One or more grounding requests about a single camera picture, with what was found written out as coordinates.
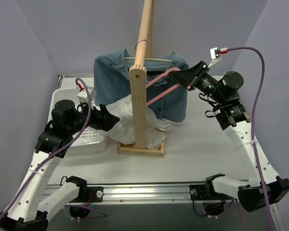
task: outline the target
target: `wooden block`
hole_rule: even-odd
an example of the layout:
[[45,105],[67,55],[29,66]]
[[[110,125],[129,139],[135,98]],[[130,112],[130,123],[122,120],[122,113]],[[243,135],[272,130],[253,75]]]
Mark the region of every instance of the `wooden block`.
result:
[[164,141],[160,145],[158,150],[151,149],[139,149],[134,148],[133,145],[122,144],[118,142],[117,152],[119,154],[129,154],[129,155],[148,155],[148,156],[163,156],[164,155]]
[[135,145],[145,148],[146,139],[146,68],[141,65],[130,67],[131,103],[135,127]]

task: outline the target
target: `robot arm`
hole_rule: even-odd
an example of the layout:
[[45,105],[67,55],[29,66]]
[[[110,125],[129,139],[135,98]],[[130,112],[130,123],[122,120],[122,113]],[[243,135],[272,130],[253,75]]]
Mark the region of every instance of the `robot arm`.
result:
[[225,194],[236,198],[249,212],[265,206],[263,186],[258,172],[255,151],[256,144],[260,166],[263,172],[265,187],[268,192],[269,204],[278,202],[289,191],[289,180],[281,179],[267,160],[259,142],[251,140],[251,120],[245,107],[240,102],[238,90],[243,85],[243,77],[234,71],[227,72],[217,81],[207,72],[220,60],[220,55],[227,50],[211,49],[213,61],[209,66],[203,61],[184,71],[170,72],[169,77],[176,80],[188,91],[199,89],[199,98],[208,102],[213,110],[212,116],[219,122],[222,130],[234,144],[248,175],[248,181],[231,179],[224,174],[206,178],[206,193],[210,198]]
[[83,130],[85,126],[109,131],[119,122],[119,118],[111,115],[103,104],[100,105],[100,110],[96,107],[89,108],[90,97],[86,98],[84,91],[85,89],[81,89],[78,94],[81,104],[77,109],[71,100],[62,100],[55,104],[52,110],[53,119],[39,136],[32,162],[16,194],[19,196],[15,196],[7,207],[7,213],[0,213],[0,228],[7,231],[44,231],[48,221],[61,208],[73,199],[87,195],[87,182],[70,177],[58,191],[40,202],[53,171],[66,154],[66,149],[60,150],[71,143],[73,134]]

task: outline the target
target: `purple wall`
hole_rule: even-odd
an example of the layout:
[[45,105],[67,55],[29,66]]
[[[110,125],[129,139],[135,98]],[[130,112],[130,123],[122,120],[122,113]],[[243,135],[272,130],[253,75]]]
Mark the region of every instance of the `purple wall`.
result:
[[[121,48],[134,55],[144,0],[17,0],[59,74],[93,72],[94,59]],[[180,52],[190,65],[210,48],[245,44],[267,0],[157,0],[153,56]],[[232,68],[228,55],[211,73]]]
[[56,73],[14,0],[0,0],[0,211],[17,191],[47,122]]

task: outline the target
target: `wooden pole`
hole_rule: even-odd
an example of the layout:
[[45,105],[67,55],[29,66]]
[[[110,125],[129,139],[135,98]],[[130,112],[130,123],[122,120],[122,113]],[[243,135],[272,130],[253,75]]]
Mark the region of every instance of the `wooden pole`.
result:
[[148,32],[148,40],[150,40],[146,46],[145,57],[152,58],[152,46],[153,46],[153,27],[154,27],[154,5],[155,0],[152,0],[151,4],[151,14],[150,14],[150,24]]
[[137,45],[135,63],[130,68],[131,101],[135,127],[135,147],[145,149],[146,142],[146,68],[145,54],[150,25],[152,0],[144,0],[143,15]]

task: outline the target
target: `screw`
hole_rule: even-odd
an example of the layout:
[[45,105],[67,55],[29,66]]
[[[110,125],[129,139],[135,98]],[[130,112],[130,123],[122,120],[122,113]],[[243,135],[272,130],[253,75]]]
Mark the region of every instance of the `screw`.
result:
[[96,192],[96,197],[97,198],[101,198],[103,196],[103,192],[102,191],[97,191]]
[[195,194],[195,196],[197,195],[197,190],[196,189],[192,189],[191,192],[190,192],[192,195]]

